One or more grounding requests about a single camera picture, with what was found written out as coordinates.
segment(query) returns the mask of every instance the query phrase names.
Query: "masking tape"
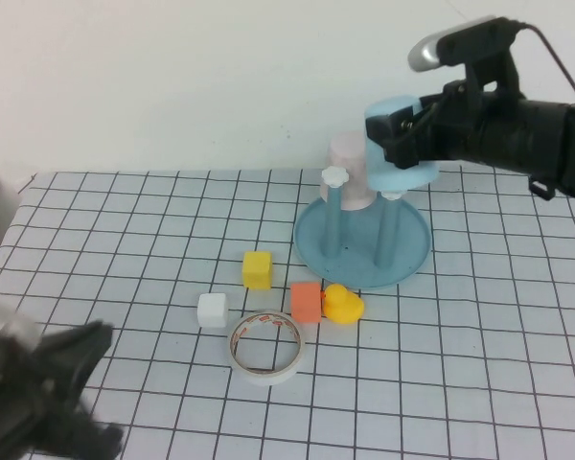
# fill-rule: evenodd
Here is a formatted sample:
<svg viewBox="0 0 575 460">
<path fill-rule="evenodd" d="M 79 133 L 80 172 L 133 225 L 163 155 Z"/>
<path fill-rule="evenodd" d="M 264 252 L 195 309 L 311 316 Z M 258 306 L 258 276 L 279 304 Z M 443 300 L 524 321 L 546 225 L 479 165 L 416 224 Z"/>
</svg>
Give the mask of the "masking tape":
<svg viewBox="0 0 575 460">
<path fill-rule="evenodd" d="M 250 369 L 244 366 L 237 359 L 237 344 L 239 339 L 246 334 L 251 328 L 260 326 L 262 324 L 271 323 L 277 327 L 287 327 L 287 329 L 294 336 L 298 352 L 290 364 L 283 369 L 279 370 L 266 370 L 266 369 Z M 305 354 L 305 337 L 303 331 L 290 316 L 278 311 L 259 311 L 241 318 L 239 322 L 232 329 L 228 335 L 228 359 L 230 366 L 235 372 L 240 374 L 250 383 L 259 386 L 276 385 L 283 383 L 291 376 L 296 374 L 298 366 L 300 365 Z"/>
</svg>

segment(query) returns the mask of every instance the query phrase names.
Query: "blue circular base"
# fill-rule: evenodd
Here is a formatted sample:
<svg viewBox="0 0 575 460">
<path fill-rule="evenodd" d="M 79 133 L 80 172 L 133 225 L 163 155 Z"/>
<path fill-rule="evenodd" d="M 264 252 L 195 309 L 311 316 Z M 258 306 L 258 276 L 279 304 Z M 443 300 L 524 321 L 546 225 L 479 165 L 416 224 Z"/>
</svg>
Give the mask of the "blue circular base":
<svg viewBox="0 0 575 460">
<path fill-rule="evenodd" d="M 373 262 L 384 200 L 378 196 L 368 208 L 342 213 L 341 250 L 332 259 L 322 253 L 326 202 L 315 200 L 294 226 L 300 259 L 317 276 L 351 289 L 386 288 L 418 271 L 430 252 L 430 229 L 420 212 L 402 199 L 394 263 L 378 268 Z"/>
</svg>

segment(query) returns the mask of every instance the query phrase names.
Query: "rubber duck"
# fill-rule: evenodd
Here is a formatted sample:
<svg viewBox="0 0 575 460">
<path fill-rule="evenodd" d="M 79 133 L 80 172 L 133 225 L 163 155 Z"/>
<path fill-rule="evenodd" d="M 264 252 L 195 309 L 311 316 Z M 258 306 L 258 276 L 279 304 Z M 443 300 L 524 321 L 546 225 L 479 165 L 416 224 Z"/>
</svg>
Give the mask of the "rubber duck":
<svg viewBox="0 0 575 460">
<path fill-rule="evenodd" d="M 352 324 L 364 314 L 364 302 L 342 285 L 330 285 L 324 292 L 324 314 L 339 324 Z"/>
</svg>

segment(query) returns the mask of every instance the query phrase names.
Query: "white knob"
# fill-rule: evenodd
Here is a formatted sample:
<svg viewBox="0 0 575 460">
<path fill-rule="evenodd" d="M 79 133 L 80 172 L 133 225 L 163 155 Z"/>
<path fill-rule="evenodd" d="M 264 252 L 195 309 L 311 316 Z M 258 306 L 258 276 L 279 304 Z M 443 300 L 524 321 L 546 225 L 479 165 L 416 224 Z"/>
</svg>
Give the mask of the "white knob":
<svg viewBox="0 0 575 460">
<path fill-rule="evenodd" d="M 345 168 L 340 166 L 329 166 L 322 171 L 324 183 L 333 189 L 337 189 L 349 180 L 349 175 Z"/>
<path fill-rule="evenodd" d="M 391 201 L 394 201 L 395 199 L 400 199 L 401 196 L 404 195 L 404 192 L 381 192 L 381 196 L 383 196 L 385 199 L 389 199 Z"/>
</svg>

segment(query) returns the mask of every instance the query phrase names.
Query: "white cube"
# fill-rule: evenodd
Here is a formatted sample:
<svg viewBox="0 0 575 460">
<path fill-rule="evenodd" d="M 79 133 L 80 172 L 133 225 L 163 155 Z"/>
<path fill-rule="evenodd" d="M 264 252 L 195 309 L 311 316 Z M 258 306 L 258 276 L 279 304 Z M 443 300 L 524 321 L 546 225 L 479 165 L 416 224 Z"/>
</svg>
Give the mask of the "white cube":
<svg viewBox="0 0 575 460">
<path fill-rule="evenodd" d="M 226 294 L 200 294 L 198 299 L 198 325 L 201 328 L 225 328 L 228 324 Z"/>
</svg>

